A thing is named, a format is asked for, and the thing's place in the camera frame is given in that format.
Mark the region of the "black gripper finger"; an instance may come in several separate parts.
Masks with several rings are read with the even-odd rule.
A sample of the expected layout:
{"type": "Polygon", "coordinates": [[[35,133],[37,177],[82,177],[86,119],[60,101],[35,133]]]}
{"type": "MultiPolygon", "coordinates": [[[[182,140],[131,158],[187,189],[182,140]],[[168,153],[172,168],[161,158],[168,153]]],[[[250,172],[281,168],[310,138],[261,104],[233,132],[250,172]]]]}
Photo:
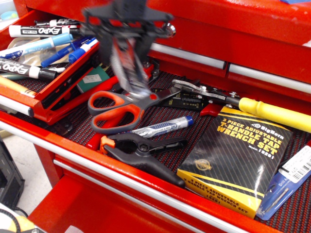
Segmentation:
{"type": "Polygon", "coordinates": [[[100,47],[99,54],[101,58],[101,62],[104,65],[110,64],[110,56],[112,54],[112,45],[113,45],[113,37],[112,36],[104,36],[99,39],[100,47]]]}
{"type": "Polygon", "coordinates": [[[142,36],[136,39],[135,53],[141,62],[146,61],[152,43],[153,38],[150,36],[142,36]]]}

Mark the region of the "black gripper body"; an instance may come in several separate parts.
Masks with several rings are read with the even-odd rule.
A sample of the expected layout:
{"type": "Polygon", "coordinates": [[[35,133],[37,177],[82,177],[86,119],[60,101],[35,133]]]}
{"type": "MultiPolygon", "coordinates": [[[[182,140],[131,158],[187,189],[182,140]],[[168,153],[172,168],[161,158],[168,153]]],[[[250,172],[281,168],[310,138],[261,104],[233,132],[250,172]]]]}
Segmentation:
{"type": "Polygon", "coordinates": [[[81,34],[116,38],[166,37],[166,29],[156,24],[173,19],[169,13],[148,7],[145,0],[114,0],[84,9],[83,16],[81,34]]]}

